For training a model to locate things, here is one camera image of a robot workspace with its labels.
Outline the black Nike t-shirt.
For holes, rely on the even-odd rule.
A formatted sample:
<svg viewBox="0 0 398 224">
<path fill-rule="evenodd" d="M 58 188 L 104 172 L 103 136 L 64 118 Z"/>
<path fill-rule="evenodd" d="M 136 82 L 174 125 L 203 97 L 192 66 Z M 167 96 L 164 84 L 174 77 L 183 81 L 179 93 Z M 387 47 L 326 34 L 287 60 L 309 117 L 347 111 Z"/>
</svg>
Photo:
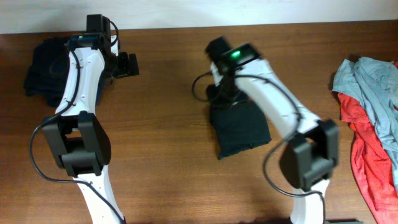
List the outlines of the black Nike t-shirt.
<svg viewBox="0 0 398 224">
<path fill-rule="evenodd" d="M 209 121 L 220 147 L 218 159 L 270 143 L 269 126 L 257 104 L 241 91 L 230 98 L 220 90 L 216 85 L 206 88 L 211 100 Z"/>
</svg>

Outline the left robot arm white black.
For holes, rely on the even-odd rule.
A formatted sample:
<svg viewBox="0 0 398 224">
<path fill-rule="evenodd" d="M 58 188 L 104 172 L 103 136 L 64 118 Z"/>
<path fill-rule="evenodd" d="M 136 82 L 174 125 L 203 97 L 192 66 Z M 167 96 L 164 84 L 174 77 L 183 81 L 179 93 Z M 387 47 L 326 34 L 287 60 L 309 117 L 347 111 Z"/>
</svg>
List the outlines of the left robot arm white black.
<svg viewBox="0 0 398 224">
<path fill-rule="evenodd" d="M 135 54 L 120 52 L 117 27 L 101 14 L 86 18 L 86 31 L 66 44 L 69 69 L 61 102 L 43 130 L 56 165 L 80 188 L 93 223 L 125 223 L 109 180 L 111 143 L 96 117 L 100 85 L 139 74 Z"/>
</svg>

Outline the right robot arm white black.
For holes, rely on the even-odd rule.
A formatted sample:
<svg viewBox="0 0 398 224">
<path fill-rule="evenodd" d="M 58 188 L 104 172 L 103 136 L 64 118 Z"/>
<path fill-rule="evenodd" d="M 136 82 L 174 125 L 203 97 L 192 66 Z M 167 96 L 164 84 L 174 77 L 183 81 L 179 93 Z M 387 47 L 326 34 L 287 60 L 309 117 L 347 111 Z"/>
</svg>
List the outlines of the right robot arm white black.
<svg viewBox="0 0 398 224">
<path fill-rule="evenodd" d="M 280 170 L 292 186 L 291 223 L 325 223 L 325 192 L 338 165 L 337 125 L 306 108 L 251 45 L 223 37 L 205 49 L 214 78 L 206 94 L 220 157 L 267 144 L 273 124 L 283 148 Z"/>
</svg>

